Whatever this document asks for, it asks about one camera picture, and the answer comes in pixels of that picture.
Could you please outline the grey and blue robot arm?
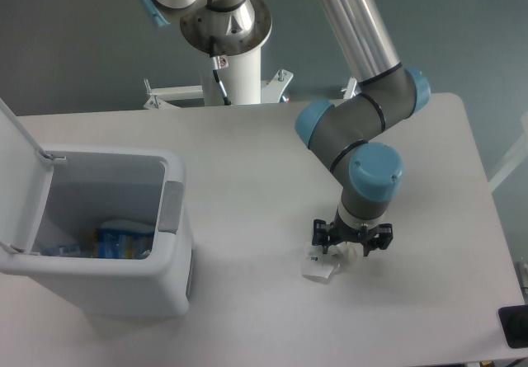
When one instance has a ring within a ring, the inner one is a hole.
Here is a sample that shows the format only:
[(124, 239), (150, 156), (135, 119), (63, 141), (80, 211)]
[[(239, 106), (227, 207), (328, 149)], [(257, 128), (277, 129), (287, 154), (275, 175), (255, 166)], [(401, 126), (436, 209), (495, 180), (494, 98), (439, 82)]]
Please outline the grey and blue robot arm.
[[(255, 54), (271, 33), (262, 0), (141, 0), (156, 26), (173, 22), (206, 58), (202, 77), (208, 106), (262, 101), (260, 67), (235, 66)], [(342, 186), (332, 222), (315, 220), (312, 244), (326, 252), (344, 242), (364, 253), (384, 250), (394, 231), (382, 218), (398, 192), (403, 162), (376, 137), (421, 110), (429, 101), (427, 78), (404, 68), (374, 0), (320, 0), (360, 91), (341, 105), (320, 100), (298, 115), (295, 131)]]

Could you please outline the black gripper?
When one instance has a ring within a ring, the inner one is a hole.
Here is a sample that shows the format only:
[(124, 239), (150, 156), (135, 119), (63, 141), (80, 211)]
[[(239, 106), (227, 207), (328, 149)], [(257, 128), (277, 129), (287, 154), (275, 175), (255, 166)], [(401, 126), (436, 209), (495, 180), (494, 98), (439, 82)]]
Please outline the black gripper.
[(327, 254), (331, 245), (343, 242), (360, 243), (363, 246), (363, 256), (380, 249), (386, 250), (394, 239), (393, 225), (382, 223), (370, 228), (368, 223), (358, 222), (350, 225), (339, 213), (336, 213), (333, 223), (322, 219), (313, 221), (311, 245), (321, 247)]

